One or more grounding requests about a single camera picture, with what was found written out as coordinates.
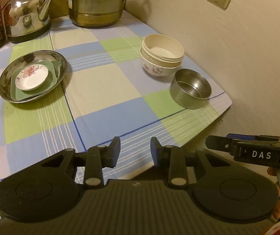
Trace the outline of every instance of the metal bowl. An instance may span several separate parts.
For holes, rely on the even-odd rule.
[[[193,70],[181,69],[176,72],[169,91],[180,106],[195,110],[207,104],[212,88],[201,74]]]
[[[31,97],[29,99],[24,100],[13,100],[10,96],[10,85],[11,85],[11,77],[15,71],[17,71],[20,68],[23,68],[25,66],[34,64],[36,62],[40,61],[51,61],[51,62],[61,62],[61,68],[60,71],[58,71],[55,68],[55,73],[57,77],[56,84],[48,91],[38,95]],[[67,72],[67,60],[60,54],[55,51],[50,50],[41,50],[41,51],[35,51],[29,54],[26,54],[24,56],[21,56],[17,58],[15,61],[13,61],[10,65],[6,67],[6,69],[3,71],[1,77],[0,77],[0,96],[8,101],[13,103],[23,103],[23,102],[29,102],[36,99],[39,99],[43,97],[44,95],[48,94],[50,91],[52,91],[64,78]]]

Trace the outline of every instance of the small white bowl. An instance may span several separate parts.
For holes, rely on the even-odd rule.
[[[184,56],[183,46],[177,40],[162,34],[146,36],[142,41],[142,46],[149,55],[169,61],[181,61]]]
[[[151,76],[154,77],[162,77],[170,75],[174,72],[176,72],[180,65],[177,67],[162,67],[156,64],[153,64],[152,62],[148,61],[143,57],[143,55],[140,52],[140,60],[142,67],[149,73]]]
[[[17,75],[15,85],[23,91],[31,91],[41,86],[48,76],[48,68],[43,64],[30,65]]]
[[[154,58],[154,57],[152,57],[151,55],[149,55],[147,52],[145,52],[145,50],[143,49],[143,47],[140,48],[140,53],[141,53],[141,55],[142,55],[146,60],[152,62],[153,64],[162,66],[162,67],[169,67],[169,68],[172,68],[172,67],[177,67],[177,66],[179,66],[179,65],[181,64],[181,61],[179,61],[179,62],[165,62],[165,61],[162,60],[162,59]]]

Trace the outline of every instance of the kettle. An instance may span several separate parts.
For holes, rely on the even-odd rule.
[[[6,35],[12,43],[36,38],[50,29],[51,0],[10,0],[3,7]]]

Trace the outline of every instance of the plaid tablecloth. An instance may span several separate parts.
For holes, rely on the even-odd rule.
[[[114,169],[104,179],[130,178],[153,166],[150,138],[183,145],[230,105],[227,94],[188,57],[182,67],[205,76],[212,86],[208,105],[187,110],[173,101],[173,75],[155,78],[139,61],[142,38],[156,33],[129,13],[102,29],[83,29],[68,17],[52,22],[50,32],[0,49],[0,75],[16,58],[36,50],[55,50],[68,61],[63,83],[39,101],[12,104],[0,97],[0,181],[58,151],[77,152],[121,138]],[[76,181],[83,179],[78,169]]]

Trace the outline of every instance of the human hand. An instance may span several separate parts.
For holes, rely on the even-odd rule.
[[[273,167],[269,167],[267,169],[267,173],[271,176],[277,176],[276,174],[276,170],[275,168]],[[278,182],[276,183],[276,187],[277,187],[277,190],[278,190],[278,197],[280,196],[280,188],[279,188],[279,185],[278,185]],[[277,202],[277,205],[274,209],[274,212],[273,212],[273,216],[276,218],[276,219],[279,219],[280,218],[280,200],[278,200]]]

